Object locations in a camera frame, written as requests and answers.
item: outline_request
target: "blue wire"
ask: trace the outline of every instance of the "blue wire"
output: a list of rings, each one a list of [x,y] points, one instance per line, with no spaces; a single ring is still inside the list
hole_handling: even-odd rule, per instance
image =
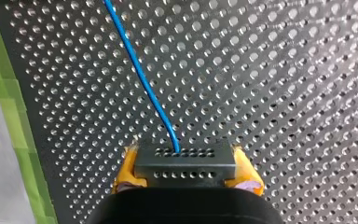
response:
[[[167,128],[168,134],[170,135],[170,138],[171,138],[171,141],[173,144],[173,149],[175,150],[176,153],[179,153],[180,152],[179,141],[176,137],[175,131],[172,128],[170,119],[168,119],[167,115],[165,115],[165,112],[162,109],[161,105],[159,104],[158,99],[157,99],[155,93],[153,92],[152,87],[150,86],[149,82],[146,79],[145,73],[144,73],[141,65],[139,64],[138,58],[136,57],[135,51],[132,48],[131,42],[126,36],[126,32],[123,28],[123,25],[121,24],[120,19],[118,18],[115,10],[113,9],[113,4],[110,2],[110,0],[103,0],[103,2],[105,3],[105,6],[106,6],[107,10],[109,11],[110,17],[112,18],[113,23],[115,24],[115,26],[117,28],[118,34],[120,35],[121,40],[124,43],[126,51],[130,55],[130,59],[133,63],[133,66],[135,67],[136,74],[138,75],[138,78],[141,80],[141,83],[147,92],[147,96],[149,97],[153,106],[156,108],[156,110],[159,114],[159,117],[162,119],[162,122],[164,123],[165,127]]]

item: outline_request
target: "metal panel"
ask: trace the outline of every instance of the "metal panel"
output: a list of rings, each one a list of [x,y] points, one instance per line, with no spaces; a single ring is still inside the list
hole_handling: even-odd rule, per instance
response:
[[[115,1],[182,143],[241,143],[287,223],[358,223],[358,0]],[[169,141],[102,1],[0,3],[61,223]]]

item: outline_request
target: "hole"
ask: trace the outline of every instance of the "hole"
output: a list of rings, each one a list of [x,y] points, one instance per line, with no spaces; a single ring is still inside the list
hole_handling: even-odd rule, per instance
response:
[[[197,173],[196,172],[191,172],[190,173],[190,178],[196,178],[197,177]]]
[[[205,178],[205,177],[206,177],[206,173],[205,173],[205,172],[200,172],[199,177],[200,177],[200,178]]]
[[[216,29],[217,27],[219,27],[219,20],[217,20],[217,19],[213,19],[213,20],[211,20],[211,27],[212,27],[212,29]]]
[[[210,7],[211,9],[217,8],[217,0],[211,0],[211,1],[209,2],[209,7]]]
[[[215,177],[216,177],[216,173],[215,173],[215,172],[210,172],[210,173],[208,173],[208,177],[209,177],[209,178],[215,178]]]

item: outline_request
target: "green edge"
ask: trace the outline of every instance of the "green edge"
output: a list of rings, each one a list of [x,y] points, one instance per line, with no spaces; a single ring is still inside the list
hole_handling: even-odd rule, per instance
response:
[[[38,224],[56,224],[58,223],[57,218],[35,149],[19,82],[14,75],[1,34],[0,104],[36,222]]]

